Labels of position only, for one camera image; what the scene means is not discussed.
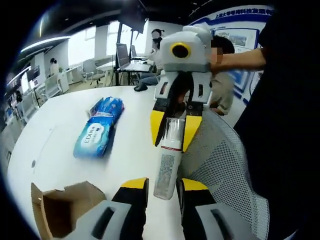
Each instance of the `tissue pack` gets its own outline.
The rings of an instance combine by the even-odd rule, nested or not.
[[[102,157],[109,142],[109,136],[123,112],[124,105],[120,98],[107,97],[97,107],[78,137],[73,156],[75,158]]]

